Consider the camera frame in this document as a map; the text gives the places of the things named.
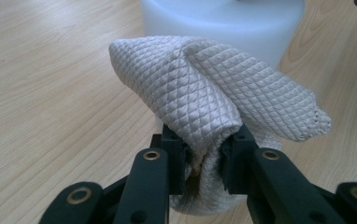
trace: cloth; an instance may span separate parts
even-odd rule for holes
[[[245,123],[260,147],[280,149],[275,134],[293,141],[327,133],[330,118],[315,95],[266,63],[200,37],[123,39],[109,47],[120,80],[193,152],[186,192],[170,197],[186,214],[224,212],[244,196],[224,191],[220,145]]]

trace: white object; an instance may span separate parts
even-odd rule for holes
[[[180,212],[215,214],[243,202],[224,191],[219,175],[220,145],[242,122],[260,147],[275,149],[274,134],[304,141],[330,130],[312,91],[228,45],[154,36],[118,40],[109,52],[120,80],[193,151],[188,170],[198,181],[171,197]]]
[[[305,0],[141,0],[145,35],[201,36],[277,68]]]

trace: diamond pattern fabric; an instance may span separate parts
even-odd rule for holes
[[[260,147],[275,137],[304,141],[327,133],[330,118],[301,84],[228,45],[200,37],[122,39],[109,47],[122,83],[191,148],[187,191],[171,196],[176,210],[221,213],[245,197],[223,190],[220,145],[245,123]]]

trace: white container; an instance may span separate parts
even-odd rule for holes
[[[277,68],[305,0],[141,0],[145,35],[201,36]]]

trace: wood grain surface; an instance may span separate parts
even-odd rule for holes
[[[0,223],[37,223],[79,181],[128,174],[157,132],[115,76],[107,47],[143,35],[139,1],[0,0]],[[283,151],[314,184],[357,181],[357,7],[307,1],[280,69],[315,91],[333,130]],[[245,204],[218,216],[171,211],[170,223],[251,223]]]

